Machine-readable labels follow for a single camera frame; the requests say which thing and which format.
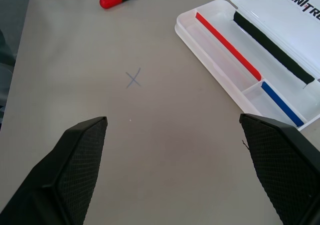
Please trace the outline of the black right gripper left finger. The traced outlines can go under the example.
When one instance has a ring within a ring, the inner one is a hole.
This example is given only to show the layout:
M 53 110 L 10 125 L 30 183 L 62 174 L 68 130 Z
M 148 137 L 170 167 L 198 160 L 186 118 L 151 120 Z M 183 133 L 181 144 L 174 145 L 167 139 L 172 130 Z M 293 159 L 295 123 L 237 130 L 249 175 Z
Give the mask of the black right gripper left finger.
M 108 120 L 67 129 L 0 212 L 0 225 L 83 225 L 96 187 Z

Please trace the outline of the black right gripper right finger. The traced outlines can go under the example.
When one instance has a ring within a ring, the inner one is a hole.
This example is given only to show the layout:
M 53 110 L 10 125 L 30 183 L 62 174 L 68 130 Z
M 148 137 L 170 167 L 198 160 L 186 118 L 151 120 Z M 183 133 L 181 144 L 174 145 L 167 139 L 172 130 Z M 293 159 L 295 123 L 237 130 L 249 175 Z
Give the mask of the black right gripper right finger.
M 320 151 L 294 126 L 239 118 L 253 166 L 283 225 L 320 225 Z

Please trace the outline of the white plastic pencil case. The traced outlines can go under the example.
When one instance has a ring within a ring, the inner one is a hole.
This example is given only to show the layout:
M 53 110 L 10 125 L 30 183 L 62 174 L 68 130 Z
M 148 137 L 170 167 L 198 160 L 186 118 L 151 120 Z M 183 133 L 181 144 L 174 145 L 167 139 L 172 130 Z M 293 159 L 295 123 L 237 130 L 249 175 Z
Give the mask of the white plastic pencil case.
M 243 112 L 298 130 L 320 119 L 320 0 L 214 0 L 175 32 Z

